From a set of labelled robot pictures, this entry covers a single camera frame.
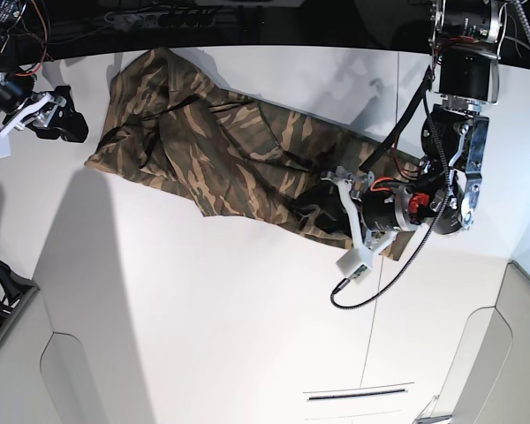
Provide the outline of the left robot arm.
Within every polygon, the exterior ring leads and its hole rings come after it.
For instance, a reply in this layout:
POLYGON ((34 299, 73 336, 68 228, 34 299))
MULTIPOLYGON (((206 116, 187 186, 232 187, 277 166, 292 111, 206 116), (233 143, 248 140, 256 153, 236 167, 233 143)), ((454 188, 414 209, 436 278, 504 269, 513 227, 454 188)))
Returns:
POLYGON ((506 7, 433 2, 432 59, 395 127, 357 170, 323 168, 295 200, 301 221, 351 240, 346 260, 365 263, 423 224, 444 236, 473 225, 506 7))

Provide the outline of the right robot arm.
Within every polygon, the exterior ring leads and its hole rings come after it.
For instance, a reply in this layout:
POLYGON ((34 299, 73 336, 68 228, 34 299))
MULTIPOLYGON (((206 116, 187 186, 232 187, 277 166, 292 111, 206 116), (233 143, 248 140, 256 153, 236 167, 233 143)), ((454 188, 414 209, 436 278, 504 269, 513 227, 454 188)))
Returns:
POLYGON ((82 143, 89 129, 76 111, 68 85, 34 90, 37 72, 49 57, 50 24, 45 8, 35 1, 0 1, 0 136, 28 129, 42 140, 82 143), (39 58, 23 68, 15 61, 14 35, 37 42, 39 58))

